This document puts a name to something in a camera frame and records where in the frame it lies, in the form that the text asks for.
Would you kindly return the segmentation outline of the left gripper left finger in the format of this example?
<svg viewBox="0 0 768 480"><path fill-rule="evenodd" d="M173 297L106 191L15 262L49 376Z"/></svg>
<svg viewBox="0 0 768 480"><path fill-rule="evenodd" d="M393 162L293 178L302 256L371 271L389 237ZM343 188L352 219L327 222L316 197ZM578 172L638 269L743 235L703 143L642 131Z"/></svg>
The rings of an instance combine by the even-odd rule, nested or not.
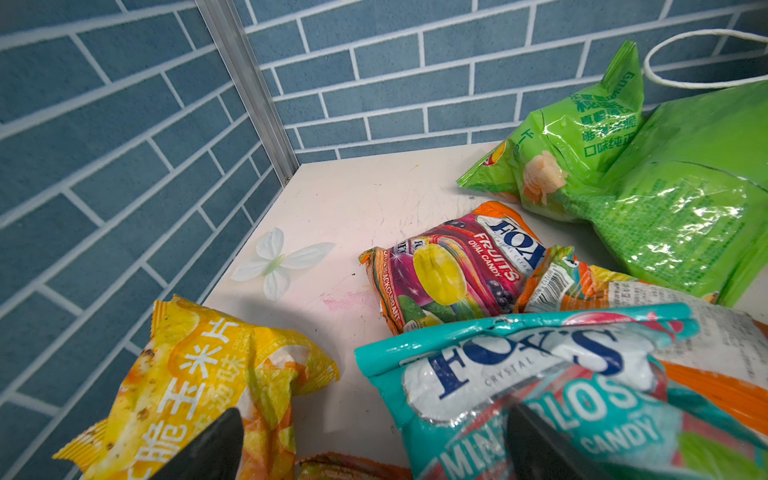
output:
<svg viewBox="0 0 768 480"><path fill-rule="evenodd" d="M151 480L235 480L242 457L240 411L229 408L204 429Z"/></svg>

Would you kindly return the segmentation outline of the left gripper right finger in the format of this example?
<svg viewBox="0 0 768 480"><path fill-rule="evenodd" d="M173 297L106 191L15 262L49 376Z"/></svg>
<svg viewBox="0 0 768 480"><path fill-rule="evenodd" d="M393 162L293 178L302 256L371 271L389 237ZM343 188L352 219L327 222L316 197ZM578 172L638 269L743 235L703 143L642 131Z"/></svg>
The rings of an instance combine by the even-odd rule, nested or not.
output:
<svg viewBox="0 0 768 480"><path fill-rule="evenodd" d="M507 413L506 445L517 479L608 479L609 475L523 403Z"/></svg>

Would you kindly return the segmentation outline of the yellow snack packet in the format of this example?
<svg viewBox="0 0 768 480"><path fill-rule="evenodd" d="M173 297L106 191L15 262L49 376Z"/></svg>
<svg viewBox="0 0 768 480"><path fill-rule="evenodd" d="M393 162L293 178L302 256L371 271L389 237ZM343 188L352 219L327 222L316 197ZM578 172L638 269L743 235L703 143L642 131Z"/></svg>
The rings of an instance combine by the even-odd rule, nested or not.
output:
<svg viewBox="0 0 768 480"><path fill-rule="evenodd" d="M248 324L179 296L154 304L151 335L109 415L54 454L87 479L149 479L226 410L244 433L240 479L289 479L292 400L340 377L304 334Z"/></svg>

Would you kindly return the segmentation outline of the teal Fox's mint candy bag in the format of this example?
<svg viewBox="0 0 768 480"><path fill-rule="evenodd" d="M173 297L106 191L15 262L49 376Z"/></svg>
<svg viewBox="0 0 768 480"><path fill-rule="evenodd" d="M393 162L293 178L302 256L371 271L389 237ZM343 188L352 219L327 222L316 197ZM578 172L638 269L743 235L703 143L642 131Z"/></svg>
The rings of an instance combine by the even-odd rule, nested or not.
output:
<svg viewBox="0 0 768 480"><path fill-rule="evenodd" d="M357 349L417 479L514 479L523 403L617 479L763 479L767 447L669 379L655 353L695 336L685 304L502 315Z"/></svg>

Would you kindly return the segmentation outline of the green Lay's chips bag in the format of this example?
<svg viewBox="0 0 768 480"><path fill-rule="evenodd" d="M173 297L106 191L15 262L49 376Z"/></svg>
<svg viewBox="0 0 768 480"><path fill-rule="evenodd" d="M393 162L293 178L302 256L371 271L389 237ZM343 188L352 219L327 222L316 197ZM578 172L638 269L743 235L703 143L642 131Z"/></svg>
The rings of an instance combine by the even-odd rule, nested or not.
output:
<svg viewBox="0 0 768 480"><path fill-rule="evenodd" d="M734 306L767 264L767 85L643 104L627 41L598 83L530 112L458 184L587 222L628 274Z"/></svg>

